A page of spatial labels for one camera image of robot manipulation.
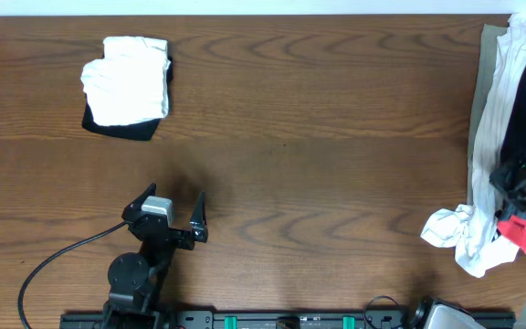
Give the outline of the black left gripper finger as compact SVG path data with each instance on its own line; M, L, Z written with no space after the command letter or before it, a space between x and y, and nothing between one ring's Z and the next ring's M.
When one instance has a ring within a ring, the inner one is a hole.
M142 210L142 205L149 196L154 196L156 191L156 184L151 183L149 186L137 196L128 206L126 206L121 214L121 218L125 223L134 223L139 218L145 215Z
M208 226L205 216L205 192L201 191L194 212L190 219L191 232L197 242L206 243L208 240Z

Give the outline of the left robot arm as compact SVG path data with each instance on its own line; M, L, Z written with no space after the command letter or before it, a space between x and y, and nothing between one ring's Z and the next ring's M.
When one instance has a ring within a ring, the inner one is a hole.
M102 328L175 328L177 315L161 303L161 290L178 249L192 250L208 240L205 193L198 196L190 228L172 226L174 207L158 197L156 184L123 209L123 223L141 242L137 252L123 253L109 266L109 300Z

